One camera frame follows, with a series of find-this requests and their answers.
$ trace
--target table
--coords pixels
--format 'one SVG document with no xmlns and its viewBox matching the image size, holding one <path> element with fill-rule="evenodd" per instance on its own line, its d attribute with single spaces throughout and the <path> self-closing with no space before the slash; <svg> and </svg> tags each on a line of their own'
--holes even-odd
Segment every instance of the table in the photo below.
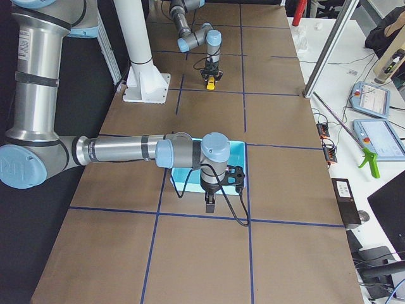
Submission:
<svg viewBox="0 0 405 304">
<path fill-rule="evenodd" d="M 300 29 L 301 36 L 305 36 L 308 42 L 308 50 L 302 51 L 298 55 L 305 81 L 308 81 L 309 76 L 311 75 L 315 66 L 312 62 L 318 59 L 334 22 L 335 20 L 306 18 L 303 18 L 300 22 L 300 27 L 302 27 Z M 327 64 L 320 77 L 320 81 L 315 88 L 318 95 L 339 115 L 339 117 L 342 117 L 343 115 L 343 107 L 346 105 L 347 98 L 354 83 L 357 81 L 365 81 L 374 84 L 373 79 L 375 78 L 375 74 L 372 71 L 372 66 L 378 58 L 373 55 L 367 57 L 368 55 L 373 54 L 373 51 L 364 47 L 364 41 L 365 36 L 357 22 L 354 20 L 349 21 L 340 41 L 329 59 L 329 63 L 341 64 Z M 405 102 L 393 83 L 387 83 L 384 85 L 384 88 L 390 90 L 391 106 L 398 108 L 405 107 Z M 333 116 L 329 114 L 314 96 L 311 97 L 311 106 L 326 115 L 330 122 L 335 121 Z M 366 115 L 352 111 L 351 109 L 347 109 L 346 114 L 347 125 L 350 127 L 351 122 L 354 119 L 369 118 Z M 390 109 L 389 120 L 399 125 L 404 125 L 405 112 Z M 404 129 L 399 128 L 396 125 L 393 125 L 393 127 L 399 137 L 405 137 Z M 338 164 L 330 167 L 330 176 L 335 178 L 348 178 L 358 210 L 364 210 L 370 215 L 370 220 L 368 222 L 359 226 L 357 229 L 353 229 L 355 236 L 359 239 L 364 249 L 387 246 L 391 252 L 395 252 L 395 249 L 390 244 L 380 227 L 380 224 L 375 218 L 370 205 L 368 204 L 367 197 L 404 171 L 405 162 L 378 163 L 381 178 L 374 179 L 370 174 L 368 166 L 365 166 L 363 169 L 357 168 L 357 166 L 363 161 L 363 152 L 344 130 L 340 132 L 339 136 L 339 130 L 340 127 L 334 127 L 332 124 L 330 125 L 330 138 L 335 143 L 339 138 L 337 148 Z"/>
<path fill-rule="evenodd" d="M 205 49 L 179 53 L 156 9 L 147 27 L 155 65 L 171 73 L 166 103 L 124 103 L 120 91 L 101 134 L 246 142 L 251 226 L 221 197 L 213 215 L 201 193 L 178 199 L 151 161 L 91 164 L 32 303 L 362 303 L 284 8 L 206 4 L 191 17 L 224 37 L 216 91 L 192 68 Z"/>
</svg>

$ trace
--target yellow object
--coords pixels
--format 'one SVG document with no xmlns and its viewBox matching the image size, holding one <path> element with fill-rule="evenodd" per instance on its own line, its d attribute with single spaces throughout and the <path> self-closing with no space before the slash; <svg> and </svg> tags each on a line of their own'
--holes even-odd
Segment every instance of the yellow object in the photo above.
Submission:
<svg viewBox="0 0 405 304">
<path fill-rule="evenodd" d="M 210 91 L 215 90 L 215 78 L 213 76 L 208 77 L 207 90 L 210 90 Z"/>
</svg>

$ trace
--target tablet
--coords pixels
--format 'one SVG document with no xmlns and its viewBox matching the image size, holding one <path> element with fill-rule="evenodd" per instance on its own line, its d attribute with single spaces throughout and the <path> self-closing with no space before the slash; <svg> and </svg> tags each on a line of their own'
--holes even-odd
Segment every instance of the tablet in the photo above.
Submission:
<svg viewBox="0 0 405 304">
<path fill-rule="evenodd" d="M 356 119 L 353 129 L 363 147 L 378 155 L 378 162 L 405 161 L 405 147 L 387 119 Z"/>
<path fill-rule="evenodd" d="M 353 110 L 378 118 L 388 118 L 390 91 L 374 84 L 358 82 L 353 86 L 350 102 Z"/>
</svg>

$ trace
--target white table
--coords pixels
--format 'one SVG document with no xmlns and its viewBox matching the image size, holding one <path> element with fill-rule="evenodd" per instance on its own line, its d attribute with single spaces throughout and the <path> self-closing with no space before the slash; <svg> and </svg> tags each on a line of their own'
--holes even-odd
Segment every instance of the white table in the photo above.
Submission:
<svg viewBox="0 0 405 304">
<path fill-rule="evenodd" d="M 307 50 L 297 52 L 305 82 L 308 81 L 309 76 L 315 67 L 315 63 L 312 62 L 317 61 L 334 22 L 335 20 L 301 19 L 299 25 L 300 37 L 306 38 Z M 297 29 L 293 27 L 291 29 L 294 35 L 294 31 Z M 294 42 L 297 47 L 299 41 L 295 40 Z M 364 58 L 369 54 L 373 54 L 371 49 L 366 49 L 364 47 L 364 42 L 365 36 L 357 22 L 354 20 L 349 21 L 328 62 L 349 63 Z M 320 80 L 316 84 L 315 91 L 341 118 L 343 115 L 343 107 L 346 105 L 353 84 L 357 81 L 365 81 L 374 84 L 373 79 L 375 78 L 375 74 L 373 73 L 372 66 L 377 59 L 377 56 L 371 55 L 363 60 L 350 64 L 327 64 Z M 366 74 L 370 69 L 371 71 L 366 78 Z M 391 106 L 405 108 L 405 102 L 393 83 L 388 83 L 384 88 L 389 89 L 391 92 Z M 329 122 L 336 121 L 315 96 L 311 97 L 311 105 L 313 108 L 318 109 L 322 114 L 326 115 Z M 346 125 L 350 129 L 352 129 L 352 121 L 354 119 L 370 118 L 366 115 L 355 112 L 352 109 L 347 109 L 346 115 Z M 405 126 L 405 111 L 390 109 L 389 120 Z M 393 127 L 399 137 L 405 137 L 404 129 L 396 127 L 395 125 L 393 125 Z M 332 123 L 329 124 L 330 138 L 335 144 L 338 142 L 339 130 L 339 126 Z M 374 179 L 371 176 L 368 165 L 362 169 L 358 168 L 358 165 L 363 161 L 363 152 L 358 148 L 357 144 L 345 130 L 340 132 L 339 143 L 337 145 L 337 161 L 337 164 L 330 167 L 330 176 L 349 179 L 358 210 L 364 210 L 370 215 L 370 220 L 368 222 L 353 230 L 355 236 L 363 245 L 364 249 L 387 246 L 391 252 L 395 252 L 395 249 L 392 247 L 374 216 L 367 197 L 404 171 L 405 162 L 378 162 L 378 169 L 381 178 Z M 370 303 L 367 300 L 365 289 L 363 294 L 364 302 Z M 378 300 L 376 303 L 384 303 L 384 301 Z"/>
</svg>

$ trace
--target blue cable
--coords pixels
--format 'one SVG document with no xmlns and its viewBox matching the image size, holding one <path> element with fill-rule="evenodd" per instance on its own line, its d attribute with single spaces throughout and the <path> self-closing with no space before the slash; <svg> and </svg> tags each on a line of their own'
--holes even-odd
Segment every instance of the blue cable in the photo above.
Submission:
<svg viewBox="0 0 405 304">
<path fill-rule="evenodd" d="M 394 293 L 397 291 L 397 289 L 399 288 L 399 286 L 401 286 L 403 284 L 403 282 L 405 282 L 405 279 L 403 279 L 401 282 L 399 282 L 399 284 L 394 288 L 394 290 L 392 291 L 392 293 L 390 294 L 390 296 L 388 297 L 387 301 L 385 301 L 385 304 L 388 304 L 388 302 L 392 299 L 392 297 L 394 296 Z"/>
</svg>

